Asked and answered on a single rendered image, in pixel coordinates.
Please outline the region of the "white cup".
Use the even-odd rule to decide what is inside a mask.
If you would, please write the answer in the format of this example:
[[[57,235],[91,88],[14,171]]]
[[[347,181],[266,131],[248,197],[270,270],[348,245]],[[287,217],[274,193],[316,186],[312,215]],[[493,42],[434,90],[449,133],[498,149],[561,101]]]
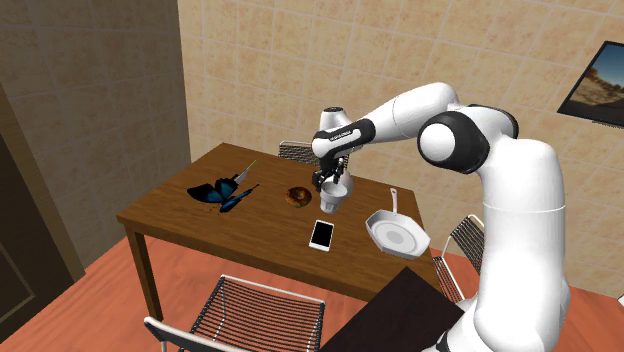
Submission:
[[[331,176],[321,184],[320,209],[329,214],[338,211],[339,206],[352,194],[354,188],[354,180],[348,171],[345,171],[337,182],[334,182],[335,178],[336,175]]]

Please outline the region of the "brown bagel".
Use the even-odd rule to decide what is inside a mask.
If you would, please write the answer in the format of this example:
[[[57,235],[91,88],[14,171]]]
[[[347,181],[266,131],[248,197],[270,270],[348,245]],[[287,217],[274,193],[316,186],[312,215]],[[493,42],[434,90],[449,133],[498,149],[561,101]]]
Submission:
[[[286,191],[285,199],[292,207],[301,208],[311,202],[312,194],[305,187],[297,186]]]

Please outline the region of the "white smartphone black screen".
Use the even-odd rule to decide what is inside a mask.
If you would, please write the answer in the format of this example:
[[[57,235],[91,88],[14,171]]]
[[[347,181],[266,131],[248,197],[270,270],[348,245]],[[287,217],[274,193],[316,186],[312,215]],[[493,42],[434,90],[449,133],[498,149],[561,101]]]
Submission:
[[[309,247],[320,251],[328,252],[331,247],[334,225],[332,223],[316,220]]]

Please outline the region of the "brown wooden table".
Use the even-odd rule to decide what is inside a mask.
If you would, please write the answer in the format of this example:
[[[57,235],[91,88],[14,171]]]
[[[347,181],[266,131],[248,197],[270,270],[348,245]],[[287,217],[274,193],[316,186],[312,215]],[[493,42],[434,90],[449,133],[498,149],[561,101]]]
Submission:
[[[192,199],[188,188],[212,183],[256,164],[241,184],[251,194],[227,213]],[[365,221],[391,205],[390,185],[355,178],[354,191],[337,213],[320,209],[315,195],[305,207],[285,200],[294,186],[310,187],[311,165],[222,143],[121,211],[149,313],[163,317],[149,254],[148,237],[164,240],[284,276],[362,301],[371,300],[404,267],[432,287],[440,286],[432,255],[406,260],[381,252]],[[316,220],[334,225],[328,252],[309,247]]]

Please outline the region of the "white frying pan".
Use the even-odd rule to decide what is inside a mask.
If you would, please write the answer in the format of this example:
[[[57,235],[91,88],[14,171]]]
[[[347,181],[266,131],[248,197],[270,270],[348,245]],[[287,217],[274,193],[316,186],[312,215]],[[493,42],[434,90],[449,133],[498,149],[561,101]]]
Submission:
[[[380,209],[365,222],[376,246],[386,254],[404,259],[417,259],[430,245],[430,237],[411,217],[398,212],[395,188],[390,189],[392,210]]]

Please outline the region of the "blue black butterfly figure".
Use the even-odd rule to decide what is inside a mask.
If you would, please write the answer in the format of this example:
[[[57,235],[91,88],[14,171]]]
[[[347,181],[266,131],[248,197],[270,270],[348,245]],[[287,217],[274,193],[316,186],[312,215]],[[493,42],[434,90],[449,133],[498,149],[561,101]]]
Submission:
[[[214,184],[202,184],[199,186],[191,187],[187,190],[187,193],[195,200],[209,203],[219,204],[219,212],[226,213],[232,210],[244,197],[252,193],[255,187],[252,187],[238,195],[235,195],[235,191],[239,187],[239,183],[236,181],[237,174],[231,178],[219,178]]]

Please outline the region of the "dark robot stand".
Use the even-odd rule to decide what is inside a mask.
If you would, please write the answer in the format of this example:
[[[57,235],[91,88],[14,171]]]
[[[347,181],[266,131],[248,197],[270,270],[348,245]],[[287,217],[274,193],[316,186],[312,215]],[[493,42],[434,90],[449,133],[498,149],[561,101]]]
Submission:
[[[404,268],[319,352],[421,352],[462,315],[455,303]]]

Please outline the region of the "dark brown door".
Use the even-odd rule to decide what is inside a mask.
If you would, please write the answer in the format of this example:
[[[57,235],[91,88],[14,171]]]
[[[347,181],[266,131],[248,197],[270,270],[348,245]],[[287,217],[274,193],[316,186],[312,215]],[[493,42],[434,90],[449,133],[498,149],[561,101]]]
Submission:
[[[84,275],[0,85],[0,343]]]

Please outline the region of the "framed landscape wall picture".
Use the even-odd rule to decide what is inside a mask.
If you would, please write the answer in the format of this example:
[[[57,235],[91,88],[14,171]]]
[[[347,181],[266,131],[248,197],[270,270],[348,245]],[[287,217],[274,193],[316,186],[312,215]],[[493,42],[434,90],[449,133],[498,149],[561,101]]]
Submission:
[[[624,129],[624,44],[605,41],[558,113]]]

